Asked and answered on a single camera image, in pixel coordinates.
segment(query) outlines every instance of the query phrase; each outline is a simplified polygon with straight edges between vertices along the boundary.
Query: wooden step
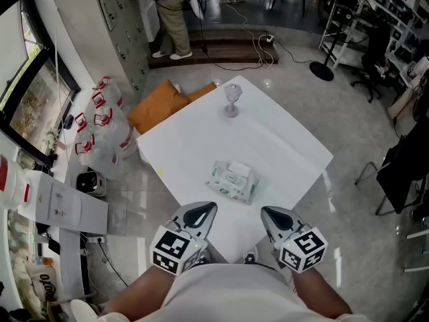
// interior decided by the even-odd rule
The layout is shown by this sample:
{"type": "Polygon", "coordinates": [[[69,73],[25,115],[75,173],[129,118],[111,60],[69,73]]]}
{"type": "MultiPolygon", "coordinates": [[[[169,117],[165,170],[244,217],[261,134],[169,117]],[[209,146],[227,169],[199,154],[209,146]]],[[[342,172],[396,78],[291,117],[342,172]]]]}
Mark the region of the wooden step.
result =
{"type": "MultiPolygon", "coordinates": [[[[268,51],[274,59],[274,64],[279,62],[279,56],[276,50],[268,46],[264,42],[261,47],[268,51]]],[[[188,66],[190,64],[208,64],[208,63],[258,63],[259,56],[253,47],[253,44],[207,44],[208,57],[203,51],[201,46],[191,46],[193,55],[191,57],[183,58],[181,60],[170,60],[169,56],[161,58],[151,58],[149,60],[149,68],[163,68],[173,66],[188,66]]],[[[271,58],[259,50],[262,58],[265,58],[268,63],[271,63],[271,58]]]]}
{"type": "MultiPolygon", "coordinates": [[[[264,30],[250,30],[255,36],[255,45],[260,36],[268,34],[264,30]]],[[[204,42],[209,44],[250,44],[252,43],[252,35],[244,30],[204,30],[204,42]]],[[[200,46],[202,43],[202,36],[200,30],[189,31],[189,40],[191,46],[200,46]]],[[[260,43],[263,41],[269,46],[273,47],[273,42],[267,43],[266,37],[262,37],[260,43]]]]}

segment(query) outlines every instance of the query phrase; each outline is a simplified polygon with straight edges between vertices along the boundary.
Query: white sneaker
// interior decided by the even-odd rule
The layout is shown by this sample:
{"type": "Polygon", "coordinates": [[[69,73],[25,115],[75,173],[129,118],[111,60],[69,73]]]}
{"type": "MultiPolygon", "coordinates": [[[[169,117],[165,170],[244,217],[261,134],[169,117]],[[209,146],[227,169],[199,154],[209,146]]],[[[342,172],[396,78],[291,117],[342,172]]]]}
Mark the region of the white sneaker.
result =
{"type": "Polygon", "coordinates": [[[246,0],[233,0],[233,3],[244,3],[246,0]]]}
{"type": "Polygon", "coordinates": [[[170,58],[172,60],[181,60],[182,58],[187,58],[187,57],[191,57],[191,56],[192,56],[192,51],[189,54],[183,55],[183,56],[179,56],[177,54],[172,54],[172,55],[170,55],[170,58]]]}
{"type": "Polygon", "coordinates": [[[157,51],[157,52],[154,52],[152,54],[153,58],[160,58],[160,57],[164,57],[164,56],[167,56],[167,54],[164,54],[162,51],[157,51]]]}
{"type": "Polygon", "coordinates": [[[219,0],[219,3],[232,3],[231,0],[219,0]]]}

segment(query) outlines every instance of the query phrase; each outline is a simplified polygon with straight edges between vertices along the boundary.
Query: khaki pants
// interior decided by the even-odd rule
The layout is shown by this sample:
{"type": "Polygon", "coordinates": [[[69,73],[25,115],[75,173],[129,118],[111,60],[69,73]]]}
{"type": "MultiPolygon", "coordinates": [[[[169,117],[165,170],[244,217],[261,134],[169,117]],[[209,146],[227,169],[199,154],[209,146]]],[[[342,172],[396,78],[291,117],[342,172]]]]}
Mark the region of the khaki pants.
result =
{"type": "Polygon", "coordinates": [[[184,0],[158,0],[156,9],[160,15],[163,38],[160,51],[184,56],[190,53],[189,35],[183,18],[184,0]]]}

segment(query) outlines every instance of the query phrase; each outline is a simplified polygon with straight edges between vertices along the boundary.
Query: wall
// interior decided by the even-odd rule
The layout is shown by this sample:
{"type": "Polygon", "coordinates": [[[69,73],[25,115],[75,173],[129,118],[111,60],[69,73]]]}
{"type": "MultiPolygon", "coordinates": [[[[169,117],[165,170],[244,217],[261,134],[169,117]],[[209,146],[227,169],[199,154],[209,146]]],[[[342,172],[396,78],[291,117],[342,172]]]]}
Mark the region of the wall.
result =
{"type": "Polygon", "coordinates": [[[70,36],[62,21],[55,0],[35,0],[42,21],[45,25],[52,42],[55,43],[57,34],[57,49],[61,59],[66,64],[70,73],[82,88],[94,87],[95,81],[90,76],[86,66],[80,59],[70,36]]]}
{"type": "Polygon", "coordinates": [[[95,82],[111,76],[129,100],[133,90],[122,69],[97,0],[55,0],[74,47],[95,82]]]}
{"type": "MultiPolygon", "coordinates": [[[[6,136],[0,132],[0,154],[14,159],[17,147],[6,136]]],[[[7,239],[7,210],[0,207],[0,281],[5,289],[0,296],[0,307],[6,310],[22,308],[15,281],[13,279],[12,267],[9,259],[9,242],[7,239]]]]}

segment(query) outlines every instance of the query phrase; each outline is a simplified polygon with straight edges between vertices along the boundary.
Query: black chair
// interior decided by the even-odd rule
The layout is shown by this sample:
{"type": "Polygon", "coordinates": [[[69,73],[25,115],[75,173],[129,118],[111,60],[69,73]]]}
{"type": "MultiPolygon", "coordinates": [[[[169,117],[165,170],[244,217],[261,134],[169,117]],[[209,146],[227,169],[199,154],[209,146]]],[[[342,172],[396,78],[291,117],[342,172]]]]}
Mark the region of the black chair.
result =
{"type": "Polygon", "coordinates": [[[390,25],[385,22],[380,22],[377,29],[372,29],[369,34],[369,45],[367,52],[362,56],[363,70],[352,72],[361,80],[353,81],[350,85],[365,85],[368,88],[371,103],[374,99],[373,92],[377,93],[378,99],[381,98],[381,93],[376,88],[377,85],[389,86],[390,80],[385,80],[377,71],[375,64],[385,62],[385,53],[390,41],[390,25]]]}
{"type": "Polygon", "coordinates": [[[385,196],[380,202],[375,214],[378,216],[388,213],[401,213],[406,207],[421,203],[426,186],[426,176],[429,173],[429,119],[424,116],[405,137],[401,137],[399,143],[387,151],[381,168],[374,162],[368,162],[355,185],[377,174],[377,181],[383,189],[385,196]],[[372,166],[375,172],[362,178],[365,170],[372,166]],[[408,192],[412,182],[422,181],[417,190],[417,198],[406,205],[408,192]],[[384,202],[389,199],[393,206],[392,211],[380,213],[384,202]]]}

